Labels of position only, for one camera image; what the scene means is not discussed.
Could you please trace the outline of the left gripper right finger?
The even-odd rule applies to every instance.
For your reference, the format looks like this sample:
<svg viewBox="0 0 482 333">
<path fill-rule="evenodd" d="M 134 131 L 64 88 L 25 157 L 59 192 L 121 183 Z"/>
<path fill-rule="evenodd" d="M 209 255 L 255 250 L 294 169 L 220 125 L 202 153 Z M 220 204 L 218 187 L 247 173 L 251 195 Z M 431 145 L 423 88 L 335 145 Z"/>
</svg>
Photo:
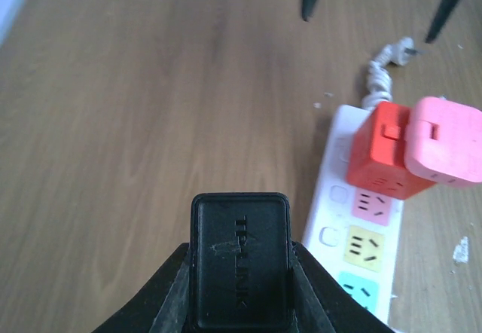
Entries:
<svg viewBox="0 0 482 333">
<path fill-rule="evenodd" d="M 355 302 L 301 243 L 292 243 L 291 266 L 294 323 L 290 332 L 391 331 Z"/>
</svg>

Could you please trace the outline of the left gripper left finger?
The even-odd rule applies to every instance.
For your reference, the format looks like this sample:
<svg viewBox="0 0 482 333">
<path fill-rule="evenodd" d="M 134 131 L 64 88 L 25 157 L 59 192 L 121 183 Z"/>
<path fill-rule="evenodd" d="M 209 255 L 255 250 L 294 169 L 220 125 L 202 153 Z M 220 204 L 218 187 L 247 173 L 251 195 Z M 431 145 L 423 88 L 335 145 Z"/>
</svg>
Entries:
<svg viewBox="0 0 482 333">
<path fill-rule="evenodd" d="M 149 332 L 188 256 L 182 243 L 121 309 L 93 332 Z"/>
</svg>

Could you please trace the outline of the pink plug adapter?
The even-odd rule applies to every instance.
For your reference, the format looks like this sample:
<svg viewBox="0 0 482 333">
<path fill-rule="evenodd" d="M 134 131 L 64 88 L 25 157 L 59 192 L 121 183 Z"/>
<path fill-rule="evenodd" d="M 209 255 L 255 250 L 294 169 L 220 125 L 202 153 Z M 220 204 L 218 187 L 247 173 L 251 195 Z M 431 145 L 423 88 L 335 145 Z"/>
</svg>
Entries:
<svg viewBox="0 0 482 333">
<path fill-rule="evenodd" d="M 411 110 L 404 163 L 415 176 L 454 187 L 481 183 L 481 111 L 440 97 Z"/>
</svg>

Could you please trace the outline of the white power strip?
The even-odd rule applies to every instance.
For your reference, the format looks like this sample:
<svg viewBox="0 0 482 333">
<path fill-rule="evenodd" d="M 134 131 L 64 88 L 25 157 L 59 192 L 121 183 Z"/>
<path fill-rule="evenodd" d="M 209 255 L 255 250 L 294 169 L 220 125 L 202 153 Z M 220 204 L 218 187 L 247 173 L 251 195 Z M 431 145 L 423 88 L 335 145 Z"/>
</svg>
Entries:
<svg viewBox="0 0 482 333">
<path fill-rule="evenodd" d="M 404 203 L 346 181 L 352 139 L 368 115 L 351 105 L 334 113 L 302 244 L 336 287 L 387 324 Z"/>
</svg>

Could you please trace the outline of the red cube socket adapter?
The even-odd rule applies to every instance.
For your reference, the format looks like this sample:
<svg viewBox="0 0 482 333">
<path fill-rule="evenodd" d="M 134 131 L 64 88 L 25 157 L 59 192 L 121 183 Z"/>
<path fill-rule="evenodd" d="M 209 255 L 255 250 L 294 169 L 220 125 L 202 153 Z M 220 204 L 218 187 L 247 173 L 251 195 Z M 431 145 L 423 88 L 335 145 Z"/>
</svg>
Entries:
<svg viewBox="0 0 482 333">
<path fill-rule="evenodd" d="M 404 133 L 410 109 L 393 102 L 381 102 L 356 131 L 346 180 L 357 188 L 398 200 L 427 190 L 435 182 L 411 173 L 404 164 Z"/>
</svg>

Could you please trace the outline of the black power adapter with cable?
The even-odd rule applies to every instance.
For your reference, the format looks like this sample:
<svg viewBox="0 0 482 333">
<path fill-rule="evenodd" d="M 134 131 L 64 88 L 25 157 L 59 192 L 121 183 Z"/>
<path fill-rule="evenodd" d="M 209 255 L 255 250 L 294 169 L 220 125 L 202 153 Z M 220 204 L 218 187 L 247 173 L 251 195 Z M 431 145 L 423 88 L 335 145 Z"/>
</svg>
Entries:
<svg viewBox="0 0 482 333">
<path fill-rule="evenodd" d="M 286 332 L 293 318 L 288 198 L 205 193 L 191 204 L 188 329 Z"/>
</svg>

